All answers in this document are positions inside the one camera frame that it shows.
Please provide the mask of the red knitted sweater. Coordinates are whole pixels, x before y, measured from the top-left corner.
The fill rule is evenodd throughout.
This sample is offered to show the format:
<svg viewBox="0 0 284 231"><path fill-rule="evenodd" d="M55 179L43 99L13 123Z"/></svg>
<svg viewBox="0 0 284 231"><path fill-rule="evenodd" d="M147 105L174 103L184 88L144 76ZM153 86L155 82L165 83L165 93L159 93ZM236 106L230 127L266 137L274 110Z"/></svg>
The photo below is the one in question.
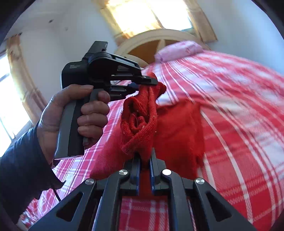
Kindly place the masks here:
<svg viewBox="0 0 284 231"><path fill-rule="evenodd" d="M91 178L109 177L139 153L143 169L138 197L152 200L147 169L152 150L167 168L181 177L197 177L205 152L200 103L181 99L159 106L156 100L165 92L166 86L161 82L156 86L143 85L136 96L124 100L121 118L95 158Z"/></svg>

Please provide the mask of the cream wooden headboard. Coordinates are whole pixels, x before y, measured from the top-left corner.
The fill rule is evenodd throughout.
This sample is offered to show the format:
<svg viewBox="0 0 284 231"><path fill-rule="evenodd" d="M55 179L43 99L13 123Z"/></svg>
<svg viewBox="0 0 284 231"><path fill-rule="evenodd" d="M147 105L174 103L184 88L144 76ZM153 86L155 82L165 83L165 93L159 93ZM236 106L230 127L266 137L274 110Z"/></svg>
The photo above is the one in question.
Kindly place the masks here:
<svg viewBox="0 0 284 231"><path fill-rule="evenodd" d="M141 68L155 62L154 55L167 45L190 40L198 43L205 50L210 48L194 35L172 29L149 30L123 41L116 51L116 55L126 57L139 64Z"/></svg>

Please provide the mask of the beige curtain behind headboard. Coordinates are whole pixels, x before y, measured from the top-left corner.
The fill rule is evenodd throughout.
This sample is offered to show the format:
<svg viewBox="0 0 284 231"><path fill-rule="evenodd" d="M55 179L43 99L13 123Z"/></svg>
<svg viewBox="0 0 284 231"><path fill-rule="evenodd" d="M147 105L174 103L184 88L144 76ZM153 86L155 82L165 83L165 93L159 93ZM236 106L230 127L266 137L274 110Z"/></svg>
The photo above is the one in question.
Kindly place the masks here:
<svg viewBox="0 0 284 231"><path fill-rule="evenodd" d="M108 1L94 1L94 4L99 9L99 12L111 28L116 44L120 45L124 40L129 38L126 38L125 36L118 33L118 29L112 25L111 19L109 19L107 13L104 12L104 8L107 2ZM202 42L212 42L218 40L209 20L207 19L205 13L201 9L197 1L184 2L189 9L189 16L193 27L191 29L183 31L193 33L195 36L201 39Z"/></svg>

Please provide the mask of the window behind headboard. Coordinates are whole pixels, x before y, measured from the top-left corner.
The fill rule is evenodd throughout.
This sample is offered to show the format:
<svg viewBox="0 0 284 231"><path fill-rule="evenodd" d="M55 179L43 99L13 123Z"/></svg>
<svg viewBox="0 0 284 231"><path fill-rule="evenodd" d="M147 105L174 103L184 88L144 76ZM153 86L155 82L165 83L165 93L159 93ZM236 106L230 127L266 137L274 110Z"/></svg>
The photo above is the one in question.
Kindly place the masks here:
<svg viewBox="0 0 284 231"><path fill-rule="evenodd" d="M104 12L126 38L149 30L193 27L184 1L108 1Z"/></svg>

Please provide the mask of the pink pillow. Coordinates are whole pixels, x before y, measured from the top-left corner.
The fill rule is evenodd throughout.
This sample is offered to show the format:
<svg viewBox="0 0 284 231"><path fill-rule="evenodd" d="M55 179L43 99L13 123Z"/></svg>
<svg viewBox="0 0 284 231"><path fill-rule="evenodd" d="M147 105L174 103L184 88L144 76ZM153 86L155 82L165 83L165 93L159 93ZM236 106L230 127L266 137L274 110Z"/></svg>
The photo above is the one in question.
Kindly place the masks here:
<svg viewBox="0 0 284 231"><path fill-rule="evenodd" d="M168 45L159 50L154 55L154 57L156 63L163 63L196 55L201 52L203 52L203 48L201 45L194 41L188 40Z"/></svg>

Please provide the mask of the beige side window curtain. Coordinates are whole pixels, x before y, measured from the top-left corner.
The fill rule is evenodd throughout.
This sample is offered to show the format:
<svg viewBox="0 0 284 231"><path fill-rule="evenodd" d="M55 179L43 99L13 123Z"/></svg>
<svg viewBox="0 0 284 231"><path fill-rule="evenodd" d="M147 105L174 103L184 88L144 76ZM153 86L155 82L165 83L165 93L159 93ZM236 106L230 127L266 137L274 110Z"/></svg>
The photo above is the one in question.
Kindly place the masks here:
<svg viewBox="0 0 284 231"><path fill-rule="evenodd" d="M19 35L8 38L6 54L8 56L11 75L20 94L22 105L31 123L35 125L40 120L47 102L30 76L22 54Z"/></svg>

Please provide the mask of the dark blue left sleeve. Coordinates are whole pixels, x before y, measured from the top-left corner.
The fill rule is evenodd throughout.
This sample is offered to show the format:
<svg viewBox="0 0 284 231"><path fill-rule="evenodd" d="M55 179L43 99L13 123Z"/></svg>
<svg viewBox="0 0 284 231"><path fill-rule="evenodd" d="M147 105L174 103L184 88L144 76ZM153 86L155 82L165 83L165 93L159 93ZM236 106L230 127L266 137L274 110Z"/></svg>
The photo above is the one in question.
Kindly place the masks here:
<svg viewBox="0 0 284 231"><path fill-rule="evenodd" d="M41 150L37 128L21 136L1 157L1 228L4 230L15 230L19 217L43 191L64 185Z"/></svg>

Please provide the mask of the red white plaid bed cover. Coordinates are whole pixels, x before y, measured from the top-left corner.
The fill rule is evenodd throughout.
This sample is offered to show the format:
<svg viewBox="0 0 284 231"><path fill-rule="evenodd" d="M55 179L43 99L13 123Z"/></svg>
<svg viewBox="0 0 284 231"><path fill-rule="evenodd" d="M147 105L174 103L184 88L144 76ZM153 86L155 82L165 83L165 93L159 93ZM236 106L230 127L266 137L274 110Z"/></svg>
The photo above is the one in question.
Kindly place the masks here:
<svg viewBox="0 0 284 231"><path fill-rule="evenodd" d="M159 105L188 98L201 103L204 166L209 182L257 230L269 230L283 211L283 75L236 56L203 52L166 63L153 72L167 90ZM88 178L95 159L114 131L123 100L109 103L104 134L83 157L62 160L53 169L66 197ZM119 230L168 230L164 200L123 198Z"/></svg>

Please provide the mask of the side wall window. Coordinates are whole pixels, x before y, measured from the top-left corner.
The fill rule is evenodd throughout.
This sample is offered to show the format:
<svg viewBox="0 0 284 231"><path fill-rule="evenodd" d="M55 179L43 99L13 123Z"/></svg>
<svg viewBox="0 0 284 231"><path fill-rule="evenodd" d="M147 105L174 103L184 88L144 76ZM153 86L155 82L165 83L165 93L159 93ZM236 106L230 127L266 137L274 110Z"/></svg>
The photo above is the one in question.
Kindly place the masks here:
<svg viewBox="0 0 284 231"><path fill-rule="evenodd" d="M1 155L31 127L10 73L8 57L1 55L0 81Z"/></svg>

